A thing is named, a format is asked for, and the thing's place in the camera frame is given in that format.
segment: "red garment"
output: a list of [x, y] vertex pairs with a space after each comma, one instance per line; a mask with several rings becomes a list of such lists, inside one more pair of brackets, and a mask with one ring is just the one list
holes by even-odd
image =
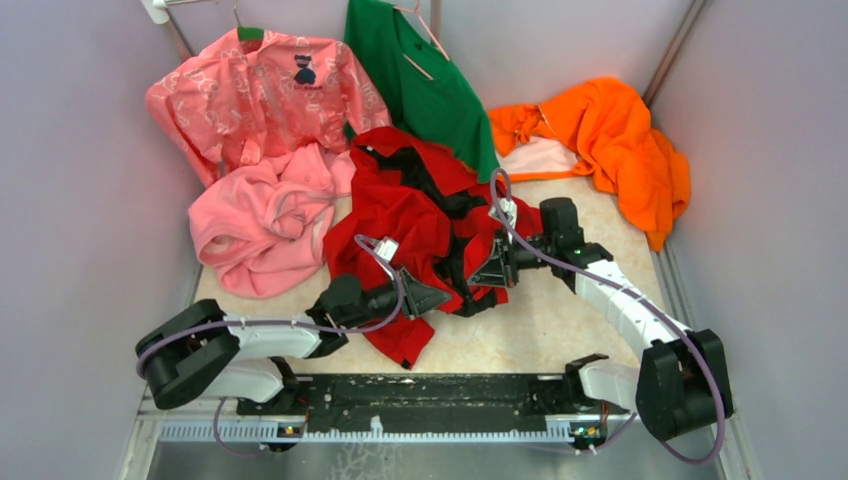
[[[395, 168], [381, 168], [375, 156], [383, 158], [383, 167], [386, 167], [385, 162], [390, 161], [395, 167], [404, 169], [411, 164], [421, 165], [420, 158], [429, 175], [420, 169], [402, 173]], [[419, 281], [451, 294], [451, 299], [440, 310], [469, 316], [480, 310], [472, 307], [469, 312], [463, 309], [469, 303], [473, 304], [473, 300], [480, 301], [485, 297], [486, 301], [494, 300], [492, 304], [507, 302], [505, 289], [469, 289], [464, 285], [464, 279], [471, 276], [488, 257], [494, 233], [501, 227], [499, 221], [488, 215], [491, 204], [488, 185], [478, 184], [475, 175], [466, 170], [447, 148], [422, 142], [394, 127], [377, 128], [354, 138], [351, 159], [356, 165], [351, 182], [353, 211], [324, 238], [324, 251], [333, 278], [345, 273], [354, 274], [365, 289], [388, 280], [374, 259], [353, 242], [353, 236], [361, 233], [376, 239], [390, 237], [397, 241], [399, 247], [391, 261], [394, 267], [406, 267]], [[432, 187], [433, 183], [438, 193], [431, 188], [428, 196], [426, 185]], [[433, 196], [439, 194], [448, 197], [447, 202], [442, 202], [443, 207], [445, 204], [461, 204], [465, 198], [471, 199], [469, 205], [477, 206], [468, 211], [448, 208], [450, 211], [446, 213], [433, 200]], [[515, 200], [518, 204], [516, 229], [525, 236], [540, 232], [538, 209]], [[444, 259], [451, 248], [462, 252], [461, 285], [445, 273]], [[451, 264], [458, 269], [459, 259], [455, 260]], [[465, 295], [452, 286], [465, 291]], [[365, 336], [389, 358], [411, 368], [433, 336], [433, 329], [421, 318], [410, 320], [400, 315], [392, 324]]]

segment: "green garment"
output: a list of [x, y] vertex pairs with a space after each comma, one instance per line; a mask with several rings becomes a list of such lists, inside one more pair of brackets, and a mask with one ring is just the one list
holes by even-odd
[[450, 147], [477, 171], [478, 181], [488, 182], [498, 160], [486, 110], [456, 65], [422, 38], [406, 15], [382, 1], [350, 0], [345, 43], [389, 107], [395, 127]]

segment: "gray floor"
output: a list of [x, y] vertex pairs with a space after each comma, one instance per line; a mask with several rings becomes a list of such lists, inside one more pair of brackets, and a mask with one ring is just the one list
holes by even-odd
[[[674, 442], [684, 453], [703, 455], [706, 432]], [[246, 444], [234, 448], [249, 450]], [[524, 445], [310, 444], [279, 455], [242, 459], [214, 443], [162, 443], [149, 480], [223, 479], [677, 479], [724, 478], [718, 464], [685, 465], [639, 425], [597, 457], [541, 452]]]

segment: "orange garment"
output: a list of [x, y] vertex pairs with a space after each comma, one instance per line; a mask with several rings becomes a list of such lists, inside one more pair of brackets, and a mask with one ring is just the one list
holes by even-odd
[[614, 78], [570, 88], [539, 105], [489, 111], [495, 148], [506, 156], [531, 136], [556, 138], [580, 155], [569, 172], [539, 172], [520, 180], [592, 175], [595, 188], [618, 196], [618, 208], [662, 250], [674, 220], [689, 204], [689, 165], [651, 128], [639, 94]]

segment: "beige table surface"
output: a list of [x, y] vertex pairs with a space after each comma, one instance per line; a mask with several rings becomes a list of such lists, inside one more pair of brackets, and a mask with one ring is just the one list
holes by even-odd
[[[651, 253], [644, 234], [627, 223], [615, 198], [594, 190], [587, 178], [513, 184], [513, 195], [530, 205], [550, 197], [574, 200], [589, 242], [606, 247], [633, 284], [662, 307]], [[350, 199], [338, 203], [336, 221], [350, 212]], [[228, 313], [255, 317], [284, 316], [311, 307], [326, 288], [326, 266], [306, 282], [274, 298], [244, 299], [221, 289], [205, 268], [197, 299], [214, 298]], [[421, 352], [413, 373], [561, 373], [565, 363], [592, 353], [638, 365], [624, 340], [591, 305], [554, 278], [549, 269], [522, 271], [508, 304], [471, 318], [432, 312], [425, 319], [436, 333]], [[404, 373], [362, 335], [332, 355], [289, 359], [297, 373]]]

